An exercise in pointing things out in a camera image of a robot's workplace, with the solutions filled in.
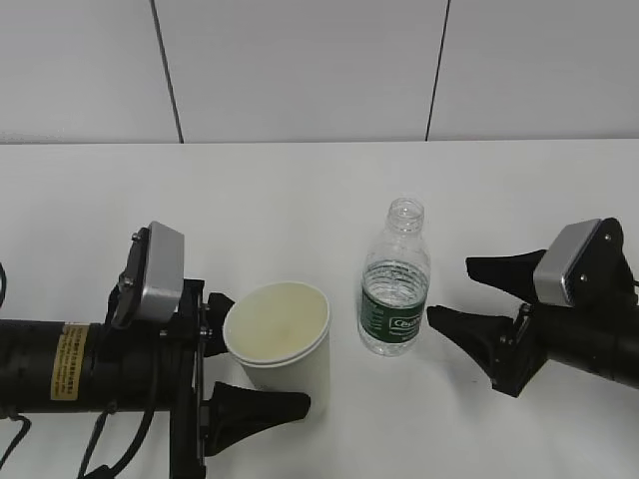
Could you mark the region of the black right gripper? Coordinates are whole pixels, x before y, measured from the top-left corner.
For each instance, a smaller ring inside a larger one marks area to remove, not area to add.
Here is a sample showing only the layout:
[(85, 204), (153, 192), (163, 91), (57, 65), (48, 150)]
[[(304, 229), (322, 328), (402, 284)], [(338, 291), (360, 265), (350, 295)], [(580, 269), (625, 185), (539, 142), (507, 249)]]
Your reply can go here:
[[(470, 256), (468, 276), (525, 302), (537, 302), (533, 274), (545, 249), (512, 256)], [(523, 303), (515, 319), (457, 311), (442, 305), (426, 309), (428, 324), (448, 338), (491, 379), (498, 392), (518, 397), (545, 364), (541, 328), (549, 306)]]

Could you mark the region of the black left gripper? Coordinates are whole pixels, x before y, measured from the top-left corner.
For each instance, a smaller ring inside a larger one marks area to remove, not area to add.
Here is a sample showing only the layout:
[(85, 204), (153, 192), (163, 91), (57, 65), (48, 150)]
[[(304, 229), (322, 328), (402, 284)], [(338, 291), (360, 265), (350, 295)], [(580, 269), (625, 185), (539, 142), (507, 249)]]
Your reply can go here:
[(224, 325), (235, 302), (221, 292), (204, 298), (204, 282), (186, 279), (178, 318), (169, 329), (176, 359), (169, 419), (169, 476), (204, 478), (206, 457), (268, 429), (301, 421), (311, 409), (302, 392), (260, 391), (216, 382), (205, 398), (205, 358), (228, 352)]

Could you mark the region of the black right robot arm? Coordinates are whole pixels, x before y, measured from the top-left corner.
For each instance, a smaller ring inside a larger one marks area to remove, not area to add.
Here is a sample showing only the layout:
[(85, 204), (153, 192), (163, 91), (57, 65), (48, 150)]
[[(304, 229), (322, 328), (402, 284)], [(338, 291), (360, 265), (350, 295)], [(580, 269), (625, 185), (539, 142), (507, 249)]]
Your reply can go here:
[(561, 307), (532, 295), (532, 273), (543, 254), (539, 249), (466, 261), (473, 280), (522, 299), (515, 318), (435, 305), (426, 310), (429, 326), (470, 356), (494, 390), (512, 397), (549, 360), (637, 387), (638, 295), (627, 260), (617, 262), (609, 296), (585, 307)]

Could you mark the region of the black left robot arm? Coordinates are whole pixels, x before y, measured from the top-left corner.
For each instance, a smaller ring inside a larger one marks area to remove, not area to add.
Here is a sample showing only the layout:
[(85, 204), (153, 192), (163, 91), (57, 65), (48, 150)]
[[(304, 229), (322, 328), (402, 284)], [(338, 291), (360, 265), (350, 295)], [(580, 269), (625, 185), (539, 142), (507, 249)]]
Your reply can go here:
[(82, 478), (115, 478), (139, 451), (158, 411), (169, 420), (169, 475), (203, 478), (205, 460), (264, 430), (306, 418), (301, 392), (258, 391), (216, 382), (203, 397), (204, 360), (227, 351), (222, 327), (233, 301), (203, 296), (200, 279), (184, 282), (172, 319), (114, 326), (124, 299), (113, 290), (102, 323), (1, 322), (1, 416), (25, 426), (33, 413), (97, 412), (87, 446), (93, 452), (109, 414), (143, 414), (132, 443), (112, 466), (81, 463)]

